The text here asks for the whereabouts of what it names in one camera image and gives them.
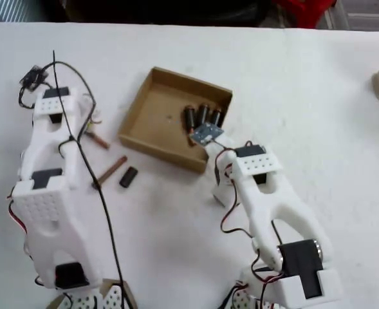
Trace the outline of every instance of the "red wire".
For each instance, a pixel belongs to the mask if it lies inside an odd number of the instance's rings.
[[[27,234],[28,231],[26,230],[26,227],[25,227],[24,223],[22,222],[22,220],[20,220],[20,219],[15,215],[15,213],[14,213],[13,210],[12,210],[12,203],[13,203],[13,201],[11,201],[11,202],[9,203],[9,215],[12,217],[13,220],[15,220],[15,222],[16,222],[17,224],[19,224],[19,225],[21,226],[21,228],[24,230],[25,234]]]
[[[238,202],[237,202],[238,201],[238,193],[237,193],[237,190],[236,190],[235,182],[233,180],[231,180],[231,182],[232,182],[232,185],[234,186],[234,190],[235,190],[235,200],[234,200],[234,204],[231,206],[231,208],[229,209],[229,211],[222,218],[222,221],[221,221],[221,231],[224,232],[224,233],[226,233],[226,234],[237,232],[237,231],[244,232],[246,235],[248,235],[249,238],[252,238],[251,234],[249,234],[245,229],[242,229],[240,227],[236,227],[236,228],[230,229],[230,230],[225,230],[223,228],[223,224],[226,221],[226,219],[234,211],[234,209],[239,205]]]

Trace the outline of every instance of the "black cable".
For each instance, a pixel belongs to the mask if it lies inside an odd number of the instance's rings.
[[[273,230],[274,230],[275,234],[277,235],[279,244],[282,245],[283,242],[282,242],[281,236],[279,235],[277,227],[275,226],[275,222],[273,222],[273,220],[271,221],[271,224],[272,224],[272,227],[273,227]]]
[[[88,117],[87,119],[85,120],[85,122],[83,123],[80,131],[79,131],[79,135],[77,137],[77,139],[75,140],[75,137],[72,135],[71,133],[71,130],[70,130],[70,126],[69,126],[69,122],[68,122],[68,119],[66,117],[66,112],[65,112],[65,109],[64,109],[64,105],[63,105],[63,102],[62,102],[62,97],[60,95],[60,91],[59,91],[59,85],[58,85],[58,80],[57,80],[57,74],[56,74],[56,64],[63,64],[69,68],[71,68],[79,77],[80,79],[83,81],[85,87],[87,88],[90,96],[91,96],[91,99],[92,99],[92,108],[91,108],[91,111],[89,112],[88,114]],[[54,76],[55,76],[55,85],[56,85],[56,89],[57,89],[57,93],[58,93],[58,97],[59,97],[59,101],[60,101],[60,105],[62,107],[62,113],[65,117],[65,120],[66,120],[66,125],[68,126],[68,131],[70,133],[70,137],[69,138],[72,138],[74,142],[76,142],[77,146],[78,146],[78,149],[79,149],[79,152],[82,156],[82,159],[88,169],[88,172],[90,173],[92,179],[93,179],[93,183],[96,185],[96,188],[97,188],[97,191],[99,193],[99,196],[100,196],[100,199],[102,201],[102,206],[104,208],[104,212],[105,212],[105,216],[106,216],[106,220],[107,220],[107,226],[108,226],[108,229],[109,229],[109,234],[111,236],[111,244],[112,244],[112,249],[113,249],[113,255],[114,255],[114,258],[115,258],[115,263],[116,263],[116,268],[118,270],[118,275],[119,275],[119,280],[120,280],[120,289],[121,289],[121,293],[122,293],[122,299],[121,299],[121,308],[124,309],[125,308],[125,299],[128,303],[128,305],[130,306],[130,308],[132,308],[131,306],[131,301],[128,297],[128,295],[126,294],[125,292],[125,286],[124,286],[124,280],[123,280],[123,277],[122,277],[122,272],[120,270],[120,265],[119,265],[119,260],[118,260],[118,254],[116,252],[116,245],[115,245],[115,237],[113,235],[113,228],[112,228],[112,223],[111,223],[111,218],[109,216],[109,212],[107,210],[107,206],[106,206],[106,201],[105,201],[105,198],[104,198],[104,195],[102,193],[102,189],[98,183],[98,180],[97,180],[97,177],[95,176],[90,164],[89,164],[89,161],[88,159],[86,158],[86,155],[83,151],[83,148],[82,148],[82,145],[80,144],[80,138],[89,122],[89,119],[91,118],[94,110],[95,110],[95,106],[96,106],[96,101],[95,101],[95,98],[92,94],[92,91],[91,89],[89,88],[89,85],[87,84],[87,82],[85,81],[85,79],[83,78],[83,76],[73,67],[71,66],[70,64],[67,64],[65,62],[62,62],[62,61],[56,61],[55,60],[55,51],[53,51],[53,62],[47,64],[45,67],[43,67],[42,69],[42,72],[44,70],[46,70],[47,68],[49,68],[50,66],[53,66],[53,73],[54,73]]]
[[[42,85],[45,85],[47,87],[49,87],[49,89],[52,89],[53,87],[48,83],[48,82],[41,82]],[[22,108],[26,108],[26,109],[33,109],[35,108],[35,103],[33,103],[31,106],[27,106],[25,103],[23,103],[22,101],[22,98],[23,98],[23,94],[24,94],[24,91],[26,90],[25,87],[21,87],[21,90],[19,90],[19,98],[17,99],[17,102],[19,103],[19,106],[21,106]]]
[[[53,61],[53,62],[51,62],[51,63],[45,65],[45,66],[42,68],[40,74],[43,74],[43,72],[44,72],[45,70],[47,70],[47,69],[48,69],[49,67],[51,67],[51,66],[54,66],[55,64],[61,64],[61,65],[63,65],[63,66],[68,67],[68,68],[71,69],[73,72],[75,72],[75,73],[78,75],[78,77],[82,80],[82,83],[85,85],[85,87],[86,87],[86,89],[87,89],[87,91],[88,91],[88,93],[89,93],[89,95],[90,95],[90,97],[91,97],[91,100],[92,100],[92,108],[91,108],[91,110],[90,110],[90,112],[89,112],[89,114],[88,114],[88,117],[86,117],[84,123],[82,124],[82,127],[80,128],[80,131],[79,131],[79,135],[78,135],[78,137],[77,137],[77,141],[79,142],[79,141],[80,141],[80,138],[82,137],[82,135],[83,135],[83,133],[84,133],[84,131],[85,131],[85,129],[86,129],[86,126],[88,125],[89,120],[92,118],[92,114],[93,114],[93,112],[94,112],[94,110],[95,110],[95,107],[96,107],[97,102],[96,102],[96,100],[95,100],[95,97],[94,97],[93,94],[92,94],[91,88],[89,87],[88,83],[86,82],[86,80],[85,80],[85,78],[82,76],[82,74],[80,74],[78,70],[76,70],[73,66],[71,66],[70,64],[68,64],[68,63],[66,63],[66,62],[63,62],[63,61]]]
[[[69,302],[71,303],[71,306],[69,307],[69,309],[71,309],[72,306],[73,306],[73,300],[72,300],[72,297],[70,297],[68,293],[63,293],[63,295],[66,296],[66,297],[69,299]]]
[[[36,285],[39,285],[39,286],[44,286],[43,283],[39,282],[39,276],[37,276],[37,277],[35,278],[35,284],[36,284]]]
[[[229,302],[229,299],[232,297],[232,306],[234,305],[233,304],[233,301],[234,301],[234,295],[235,295],[235,293],[236,292],[238,292],[238,291],[240,291],[240,290],[243,290],[243,289],[245,289],[245,288],[247,288],[248,287],[248,285],[239,285],[239,284],[236,284],[236,285],[234,285],[231,289],[230,289],[230,291],[229,291],[229,293],[228,293],[228,295],[224,298],[224,300],[223,300],[223,302],[221,303],[221,305],[217,308],[217,309],[225,309],[225,307],[226,307],[226,305],[228,304],[228,302]]]

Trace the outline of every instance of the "red object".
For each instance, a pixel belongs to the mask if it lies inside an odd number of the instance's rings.
[[[273,0],[297,18],[298,28],[315,29],[322,14],[337,0]]]

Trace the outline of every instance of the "cardboard box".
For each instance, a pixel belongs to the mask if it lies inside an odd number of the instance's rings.
[[[153,68],[143,82],[118,136],[126,147],[203,173],[208,155],[205,150],[188,143],[183,123],[185,106],[196,110],[208,104],[210,110],[220,108],[222,121],[232,92],[201,80],[160,68]]]

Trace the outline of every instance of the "cardboard edge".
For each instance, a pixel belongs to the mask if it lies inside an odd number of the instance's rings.
[[[208,159],[204,161],[201,159],[184,156],[182,154],[172,153],[156,147],[155,145],[146,144],[127,135],[119,135],[119,139],[122,145],[128,148],[154,156],[155,158],[184,167],[199,174],[203,174],[207,168]]]

